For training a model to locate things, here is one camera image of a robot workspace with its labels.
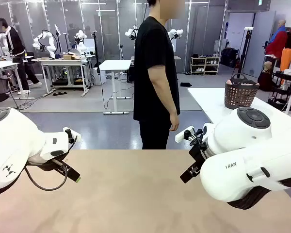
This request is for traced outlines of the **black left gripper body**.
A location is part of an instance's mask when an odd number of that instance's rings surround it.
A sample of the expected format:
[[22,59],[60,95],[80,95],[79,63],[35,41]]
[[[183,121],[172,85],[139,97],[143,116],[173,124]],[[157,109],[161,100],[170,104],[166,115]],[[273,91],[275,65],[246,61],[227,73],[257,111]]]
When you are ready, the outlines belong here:
[[26,162],[27,166],[37,166],[43,171],[65,171],[69,170],[70,166],[64,162],[64,158],[69,154],[69,151],[55,150],[48,153],[41,152],[38,155],[32,156]]

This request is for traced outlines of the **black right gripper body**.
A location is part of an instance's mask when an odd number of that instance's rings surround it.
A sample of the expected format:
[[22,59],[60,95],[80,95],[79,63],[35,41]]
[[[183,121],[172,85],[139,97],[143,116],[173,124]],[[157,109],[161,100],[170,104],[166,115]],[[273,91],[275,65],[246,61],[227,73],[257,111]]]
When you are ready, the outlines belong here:
[[201,167],[206,160],[205,151],[207,149],[207,145],[205,142],[201,142],[199,140],[193,140],[190,143],[192,148],[189,151],[189,154],[195,160],[195,162],[191,165],[191,167]]

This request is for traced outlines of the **person's right hand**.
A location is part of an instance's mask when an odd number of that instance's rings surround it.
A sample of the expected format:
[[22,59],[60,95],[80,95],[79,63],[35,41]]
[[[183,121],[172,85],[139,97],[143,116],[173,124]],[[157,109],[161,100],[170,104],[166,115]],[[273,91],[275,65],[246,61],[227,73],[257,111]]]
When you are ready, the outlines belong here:
[[170,122],[171,122],[171,128],[169,129],[169,131],[171,132],[176,131],[179,127],[179,117],[177,113],[172,113],[170,115]]

